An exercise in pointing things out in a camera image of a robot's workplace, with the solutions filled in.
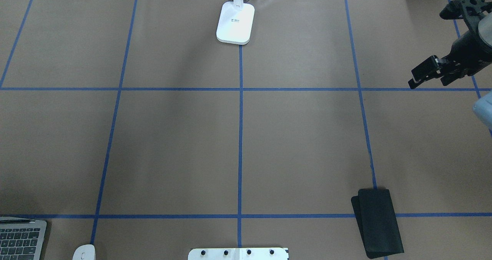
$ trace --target white metal plate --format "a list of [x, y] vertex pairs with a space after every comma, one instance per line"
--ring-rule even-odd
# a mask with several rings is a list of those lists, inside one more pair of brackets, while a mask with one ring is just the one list
[[192, 249], [188, 260], [288, 260], [288, 248]]

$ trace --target keyboard key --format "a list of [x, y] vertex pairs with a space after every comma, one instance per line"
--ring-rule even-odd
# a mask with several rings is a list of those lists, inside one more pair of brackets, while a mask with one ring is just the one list
[[36, 247], [25, 247], [22, 254], [34, 254]]
[[38, 237], [39, 237], [39, 232], [29, 232], [29, 239], [38, 239]]
[[34, 255], [19, 255], [17, 260], [34, 260]]

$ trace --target white stand base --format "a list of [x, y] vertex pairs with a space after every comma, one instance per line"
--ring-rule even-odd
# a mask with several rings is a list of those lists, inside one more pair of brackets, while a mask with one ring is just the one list
[[192, 249], [188, 260], [289, 260], [288, 248]]
[[217, 26], [217, 39], [224, 43], [245, 45], [251, 36], [254, 6], [244, 4], [242, 10], [234, 2], [222, 6]]

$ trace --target white lamp base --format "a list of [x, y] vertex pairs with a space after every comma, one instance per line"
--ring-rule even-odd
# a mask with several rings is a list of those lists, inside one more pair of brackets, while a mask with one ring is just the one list
[[217, 39], [224, 43], [245, 45], [251, 36], [254, 6], [244, 4], [242, 10], [234, 2], [222, 6], [217, 27]]

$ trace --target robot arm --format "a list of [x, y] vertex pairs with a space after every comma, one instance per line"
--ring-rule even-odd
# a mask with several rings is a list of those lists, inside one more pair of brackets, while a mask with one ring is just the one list
[[[412, 69], [411, 89], [434, 78], [444, 86], [458, 78], [473, 76], [492, 63], [492, 3], [484, 0], [451, 1], [439, 14], [442, 19], [463, 19], [469, 31], [458, 38], [443, 58], [430, 56]], [[479, 99], [473, 111], [492, 130], [492, 92]]]

